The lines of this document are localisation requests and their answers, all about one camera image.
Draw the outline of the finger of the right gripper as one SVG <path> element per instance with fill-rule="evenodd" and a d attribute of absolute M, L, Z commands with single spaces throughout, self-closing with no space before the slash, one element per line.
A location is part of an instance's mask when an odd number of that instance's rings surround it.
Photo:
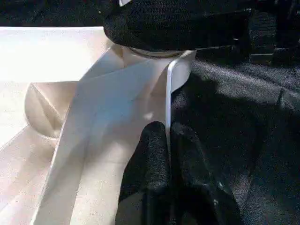
<path fill-rule="evenodd" d="M 251 0 L 103 1 L 103 27 L 114 43 L 150 52 L 232 45 L 246 33 Z"/>

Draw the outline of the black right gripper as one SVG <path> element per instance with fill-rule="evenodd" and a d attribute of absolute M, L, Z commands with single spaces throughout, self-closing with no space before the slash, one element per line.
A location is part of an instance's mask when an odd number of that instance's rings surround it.
<path fill-rule="evenodd" d="M 250 62 L 300 61 L 300 2 L 253 0 Z"/>

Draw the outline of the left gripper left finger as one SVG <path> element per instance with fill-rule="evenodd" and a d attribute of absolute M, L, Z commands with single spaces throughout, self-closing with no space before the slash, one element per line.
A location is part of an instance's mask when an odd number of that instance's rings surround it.
<path fill-rule="evenodd" d="M 166 225 L 170 219 L 170 164 L 165 126 L 154 121 L 143 130 L 120 187 L 117 225 Z"/>

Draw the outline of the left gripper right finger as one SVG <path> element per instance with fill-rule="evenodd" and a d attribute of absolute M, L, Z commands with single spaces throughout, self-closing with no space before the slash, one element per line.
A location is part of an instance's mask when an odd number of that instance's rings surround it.
<path fill-rule="evenodd" d="M 238 204 L 211 166 L 196 132 L 173 123 L 170 130 L 174 219 L 178 225 L 240 225 Z"/>

